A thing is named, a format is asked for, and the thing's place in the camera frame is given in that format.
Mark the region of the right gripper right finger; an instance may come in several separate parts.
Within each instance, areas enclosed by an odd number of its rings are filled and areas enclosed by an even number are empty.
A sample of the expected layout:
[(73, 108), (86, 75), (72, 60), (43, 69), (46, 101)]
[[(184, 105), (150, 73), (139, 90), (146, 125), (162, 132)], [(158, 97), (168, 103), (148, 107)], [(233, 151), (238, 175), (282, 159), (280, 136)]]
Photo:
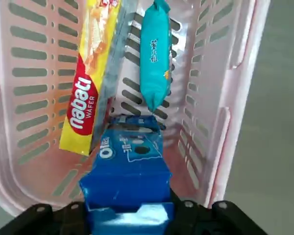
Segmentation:
[(217, 201), (207, 208), (189, 199), (181, 200), (172, 189), (170, 200), (174, 209), (166, 227), (168, 235), (268, 235), (231, 201)]

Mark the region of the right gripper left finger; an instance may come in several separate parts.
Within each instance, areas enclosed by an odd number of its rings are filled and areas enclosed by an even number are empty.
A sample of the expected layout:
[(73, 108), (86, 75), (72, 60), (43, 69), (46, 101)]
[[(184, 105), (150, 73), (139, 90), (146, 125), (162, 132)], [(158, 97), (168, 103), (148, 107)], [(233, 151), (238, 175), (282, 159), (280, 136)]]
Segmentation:
[(90, 227), (84, 202), (71, 202), (54, 211), (49, 204), (35, 204), (0, 228), (0, 235), (88, 235)]

